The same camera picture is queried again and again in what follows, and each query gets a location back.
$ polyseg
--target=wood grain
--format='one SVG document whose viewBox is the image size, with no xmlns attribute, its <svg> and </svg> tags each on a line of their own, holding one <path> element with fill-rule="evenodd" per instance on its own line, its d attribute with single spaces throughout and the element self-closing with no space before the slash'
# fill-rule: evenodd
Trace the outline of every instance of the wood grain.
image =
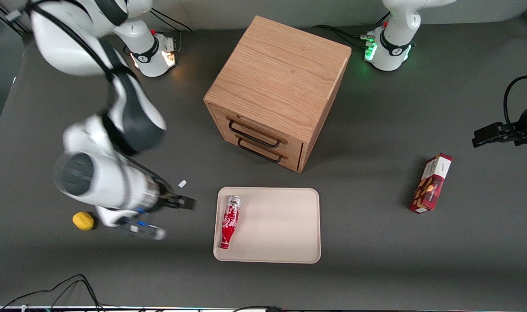
<svg viewBox="0 0 527 312">
<path fill-rule="evenodd" d="M 256 16 L 204 97 L 225 140 L 235 129 L 266 156 L 301 172 L 329 114 L 352 49 Z"/>
<path fill-rule="evenodd" d="M 204 99 L 309 142 L 351 52 L 256 16 Z"/>
<path fill-rule="evenodd" d="M 223 138 L 230 144 L 234 144 L 235 146 L 237 146 L 238 134 L 232 132 L 228 128 L 229 121 L 231 118 L 234 118 L 234 114 L 227 113 L 223 109 L 217 108 L 213 105 L 210 105 L 210 107 L 213 112 L 216 123 L 220 129 L 220 132 L 223 135 Z M 242 124 L 235 124 L 234 128 L 244 133 L 247 133 L 250 136 L 263 140 L 264 142 L 267 142 L 269 144 L 274 144 L 276 142 L 276 140 L 271 139 L 271 136 L 273 136 L 273 134 L 266 133 L 264 130 L 260 130 L 257 126 L 254 125 L 248 126 L 249 128 L 246 128 L 243 127 Z M 291 138 L 283 139 L 279 137 L 279 140 L 281 140 L 281 143 L 279 144 L 279 146 L 277 146 L 277 148 L 273 149 L 261 146 L 260 144 L 251 141 L 247 138 L 243 140 L 242 144 L 269 158 L 275 159 L 277 158 L 277 155 L 283 156 L 283 160 L 279 162 L 279 165 L 297 171 L 302 143 Z"/>
</svg>

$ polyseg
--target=beige tray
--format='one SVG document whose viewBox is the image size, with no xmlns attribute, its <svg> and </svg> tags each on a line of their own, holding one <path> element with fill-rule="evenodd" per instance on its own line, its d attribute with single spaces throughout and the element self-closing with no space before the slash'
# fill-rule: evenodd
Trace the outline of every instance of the beige tray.
<svg viewBox="0 0 527 312">
<path fill-rule="evenodd" d="M 221 249 L 229 195 L 242 197 L 242 203 L 229 249 Z M 222 188 L 217 196 L 213 255 L 220 261 L 316 263 L 321 257 L 319 194 L 300 188 Z"/>
</svg>

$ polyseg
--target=drawer handle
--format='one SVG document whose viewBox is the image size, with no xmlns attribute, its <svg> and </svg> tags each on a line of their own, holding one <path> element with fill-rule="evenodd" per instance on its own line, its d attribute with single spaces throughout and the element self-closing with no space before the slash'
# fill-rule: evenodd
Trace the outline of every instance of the drawer handle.
<svg viewBox="0 0 527 312">
<path fill-rule="evenodd" d="M 240 142 L 242 142 L 242 138 L 238 138 L 238 147 L 239 147 L 239 148 L 242 148 L 243 150 L 247 150 L 248 152 L 250 152 L 250 153 L 252 153 L 252 154 L 256 154 L 257 156 L 260 156 L 261 158 L 264 158 L 264 159 L 266 159 L 266 160 L 269 160 L 269 161 L 272 162 L 272 163 L 275 163 L 275 164 L 276 164 L 276 163 L 280 162 L 281 159 L 283 159 L 283 156 L 282 156 L 282 155 L 277 155 L 277 156 L 279 156 L 279 158 L 277 158 L 277 159 L 269 158 L 269 157 L 267 157 L 267 156 L 265 156 L 265 155 L 263 155 L 263 154 L 260 154 L 260 153 L 256 152 L 255 150 L 252 150 L 252 149 L 250 149 L 250 148 L 247 148 L 246 146 L 242 146 L 242 144 L 240 144 Z"/>
<path fill-rule="evenodd" d="M 271 145 L 271 144 L 269 144 L 269 143 L 267 143 L 267 142 L 263 142 L 262 140 L 260 140 L 260 139 L 258 139 L 258 138 L 255 138 L 255 137 L 253 137 L 253 136 L 250 136 L 250 135 L 247 134 L 247 133 L 244 133 L 244 132 L 242 132 L 242 131 L 240 131 L 240 130 L 236 130 L 236 129 L 234 129 L 234 128 L 232 127 L 232 124 L 233 124 L 233 123 L 234 123 L 234 120 L 230 119 L 230 122 L 229 122 L 229 129 L 230 129 L 232 132 L 237 133 L 237 134 L 240 134 L 241 136 L 246 137 L 246 138 L 248 138 L 248 139 L 250 139 L 250 140 L 252 140 L 252 141 L 258 142 L 259 144 L 262 144 L 262 146 L 267 146 L 268 148 L 277 148 L 277 146 L 279 146 L 279 144 L 281 143 L 281 140 L 277 140 L 277 143 L 276 143 L 275 145 Z"/>
</svg>

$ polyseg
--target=table surface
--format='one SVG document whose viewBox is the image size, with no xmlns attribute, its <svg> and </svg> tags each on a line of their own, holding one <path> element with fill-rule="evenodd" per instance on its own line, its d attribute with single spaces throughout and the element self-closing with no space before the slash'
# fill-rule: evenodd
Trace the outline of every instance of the table surface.
<svg viewBox="0 0 527 312">
<path fill-rule="evenodd" d="M 61 134 L 101 110 L 109 87 L 58 72 L 26 45 L 0 119 L 0 304 L 82 273 L 100 301 L 124 306 L 527 310 L 527 146 L 471 144 L 474 130 L 503 120 L 511 79 L 527 75 L 526 18 L 423 26 L 408 61 L 390 73 L 354 51 L 302 174 L 226 143 L 202 102 L 242 33 L 185 33 L 176 68 L 140 77 L 168 133 L 137 159 L 171 184 L 186 180 L 180 192 L 198 200 L 196 211 L 154 215 L 168 230 L 163 241 L 72 224 L 90 207 L 53 185 Z M 527 81 L 509 106 L 512 119 L 527 108 Z M 440 152 L 453 163 L 437 208 L 416 215 L 407 206 L 425 160 Z M 224 186 L 317 190 L 321 260 L 214 259 Z M 76 288 L 59 304 L 91 302 Z"/>
</svg>

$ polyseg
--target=robotic arm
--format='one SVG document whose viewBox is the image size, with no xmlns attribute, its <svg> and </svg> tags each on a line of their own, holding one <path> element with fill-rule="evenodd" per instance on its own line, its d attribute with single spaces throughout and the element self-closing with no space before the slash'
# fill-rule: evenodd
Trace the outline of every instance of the robotic arm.
<svg viewBox="0 0 527 312">
<path fill-rule="evenodd" d="M 505 123 L 495 122 L 474 132 L 473 147 L 495 142 L 513 142 L 515 146 L 527 145 L 527 109 L 521 113 L 519 120 L 511 122 L 508 116 L 508 96 L 511 88 L 518 81 L 527 79 L 527 75 L 513 79 L 506 87 L 504 93 L 504 120 Z"/>
<path fill-rule="evenodd" d="M 164 229 L 136 218 L 163 207 L 193 209 L 195 201 L 172 193 L 164 179 L 131 158 L 161 142 L 165 121 L 115 48 L 97 39 L 134 23 L 144 25 L 137 31 L 146 30 L 143 22 L 127 24 L 126 19 L 150 7 L 151 1 L 140 0 L 130 4 L 124 0 L 38 0 L 29 2 L 26 10 L 46 61 L 70 75 L 105 75 L 115 92 L 108 109 L 65 130 L 64 155 L 54 171 L 56 185 L 69 197 L 95 205 L 96 218 L 103 225 L 162 239 Z M 126 37 L 125 42 L 133 53 L 140 52 L 138 59 L 146 57 L 144 69 L 152 73 L 168 69 L 165 52 L 157 52 L 160 38 L 149 30 Z M 147 46 L 147 51 L 139 50 Z M 129 166 L 127 160 L 140 169 Z"/>
<path fill-rule="evenodd" d="M 421 26 L 417 10 L 454 2 L 456 0 L 382 0 L 391 17 L 385 26 L 368 32 L 371 43 L 364 59 L 382 71 L 398 69 L 406 61 L 411 41 Z"/>
</svg>

